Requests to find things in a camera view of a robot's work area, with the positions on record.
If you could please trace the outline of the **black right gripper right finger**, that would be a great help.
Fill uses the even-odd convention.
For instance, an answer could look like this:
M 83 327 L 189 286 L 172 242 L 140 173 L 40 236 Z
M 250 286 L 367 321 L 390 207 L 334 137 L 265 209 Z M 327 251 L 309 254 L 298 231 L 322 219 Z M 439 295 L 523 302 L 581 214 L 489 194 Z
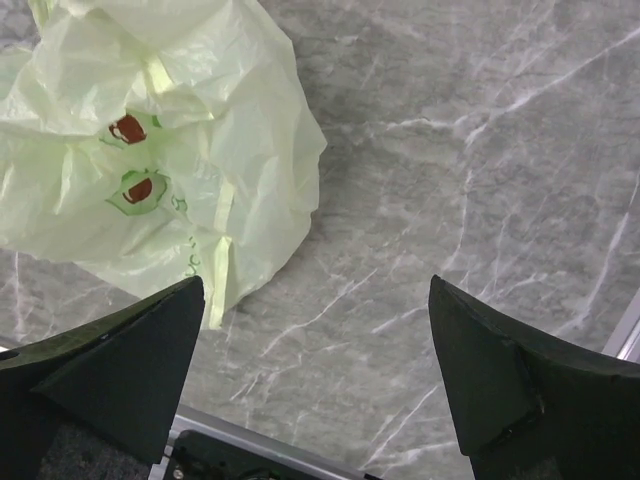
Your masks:
M 638 364 L 522 323 L 438 276 L 429 316 L 475 478 L 638 478 Z

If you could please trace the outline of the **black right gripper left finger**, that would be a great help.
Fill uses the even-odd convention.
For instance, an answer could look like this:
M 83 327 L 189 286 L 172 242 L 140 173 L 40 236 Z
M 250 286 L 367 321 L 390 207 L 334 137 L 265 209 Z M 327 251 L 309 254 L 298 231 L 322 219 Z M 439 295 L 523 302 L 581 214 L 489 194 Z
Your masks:
M 189 277 L 1 354 L 4 479 L 146 479 L 161 462 L 204 312 Z

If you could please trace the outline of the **light green plastic bag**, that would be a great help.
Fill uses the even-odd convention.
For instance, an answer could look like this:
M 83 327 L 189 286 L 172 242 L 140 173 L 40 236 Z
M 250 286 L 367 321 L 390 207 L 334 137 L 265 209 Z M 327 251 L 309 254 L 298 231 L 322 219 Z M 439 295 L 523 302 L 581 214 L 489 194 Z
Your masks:
M 137 297 L 204 285 L 202 325 L 309 233 L 325 137 L 255 1 L 32 1 L 1 54 L 1 245 Z

